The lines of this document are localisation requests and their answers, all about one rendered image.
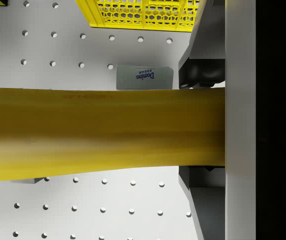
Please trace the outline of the banana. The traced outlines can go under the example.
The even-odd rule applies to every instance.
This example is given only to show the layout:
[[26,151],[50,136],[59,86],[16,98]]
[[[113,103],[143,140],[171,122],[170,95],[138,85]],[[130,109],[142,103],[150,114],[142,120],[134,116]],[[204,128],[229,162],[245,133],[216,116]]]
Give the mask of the banana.
[[224,164],[224,88],[0,88],[0,181]]

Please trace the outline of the yellow and white box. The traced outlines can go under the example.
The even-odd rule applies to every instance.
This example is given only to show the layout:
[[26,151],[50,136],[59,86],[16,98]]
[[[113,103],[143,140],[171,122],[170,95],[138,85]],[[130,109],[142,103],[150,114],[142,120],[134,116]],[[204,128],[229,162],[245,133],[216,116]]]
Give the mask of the yellow and white box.
[[171,90],[173,77],[170,67],[120,65],[116,71],[116,89]]

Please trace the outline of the yellow basket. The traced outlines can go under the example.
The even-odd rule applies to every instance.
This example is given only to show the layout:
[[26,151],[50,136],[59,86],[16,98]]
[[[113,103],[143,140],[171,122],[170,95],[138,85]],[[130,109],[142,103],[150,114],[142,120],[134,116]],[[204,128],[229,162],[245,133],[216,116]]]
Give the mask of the yellow basket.
[[204,0],[75,0],[92,28],[192,32]]

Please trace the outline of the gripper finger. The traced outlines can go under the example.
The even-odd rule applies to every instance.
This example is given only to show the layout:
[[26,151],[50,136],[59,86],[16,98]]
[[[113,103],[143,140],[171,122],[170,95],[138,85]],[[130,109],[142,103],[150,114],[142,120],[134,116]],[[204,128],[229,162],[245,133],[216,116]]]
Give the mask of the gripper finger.
[[225,185],[223,166],[179,166],[178,182],[190,210],[197,240],[225,240]]
[[188,47],[178,63],[178,87],[223,86],[225,59],[225,0],[201,0]]

